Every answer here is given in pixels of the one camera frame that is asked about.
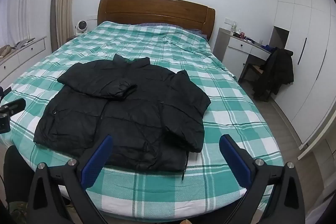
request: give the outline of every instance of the small fan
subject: small fan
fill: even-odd
[[[87,32],[87,23],[85,20],[81,20],[76,25],[76,35],[81,35]]]

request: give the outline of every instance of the plaid duvet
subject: plaid duvet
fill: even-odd
[[[26,99],[26,110],[11,121],[2,142],[16,145],[31,168],[40,162],[63,165],[69,157],[33,142],[43,111],[62,84],[57,78],[77,62],[149,57],[152,64],[174,72],[185,69],[192,82],[210,98],[205,112],[204,146],[191,153],[184,180],[181,174],[142,174],[104,168],[87,193],[97,208],[109,215],[139,221],[184,219],[224,207],[242,197],[241,188],[219,151],[219,138],[230,134],[253,158],[283,165],[279,148],[256,106],[233,75],[211,53],[202,37],[171,26],[143,27],[104,22],[41,60],[12,85],[4,103]],[[259,208],[270,195],[269,187]]]

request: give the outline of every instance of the wooden chair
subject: wooden chair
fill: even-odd
[[[253,70],[258,76],[262,75],[264,72],[262,69],[260,69],[258,65],[248,64],[243,76],[239,79],[240,83],[244,80],[246,73],[249,69]]]

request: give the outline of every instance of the bottle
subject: bottle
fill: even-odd
[[[237,29],[237,22],[234,22],[234,23],[233,23],[232,28],[233,28],[232,31],[235,32],[236,29]]]

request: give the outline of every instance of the white wardrobe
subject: white wardrobe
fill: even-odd
[[[289,31],[294,82],[276,103],[302,143],[314,135],[336,97],[336,4],[334,0],[279,0],[274,25]]]

